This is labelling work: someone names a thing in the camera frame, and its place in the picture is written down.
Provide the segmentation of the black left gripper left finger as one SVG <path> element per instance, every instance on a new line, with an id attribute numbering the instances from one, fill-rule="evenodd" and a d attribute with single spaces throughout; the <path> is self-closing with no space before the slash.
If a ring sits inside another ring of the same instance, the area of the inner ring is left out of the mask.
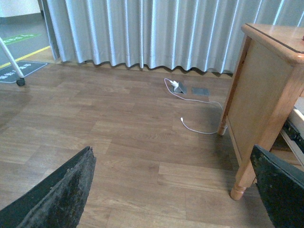
<path id="1" fill-rule="evenodd" d="M 75 228 L 91 189 L 96 157 L 85 147 L 0 211 L 2 228 Z"/>

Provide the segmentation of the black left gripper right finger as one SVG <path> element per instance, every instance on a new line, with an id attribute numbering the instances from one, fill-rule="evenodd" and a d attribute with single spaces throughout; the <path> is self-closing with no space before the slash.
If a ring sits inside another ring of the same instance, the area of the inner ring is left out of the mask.
<path id="1" fill-rule="evenodd" d="M 276 228 L 304 226 L 304 172 L 255 144 L 250 155 L 257 188 Z"/>

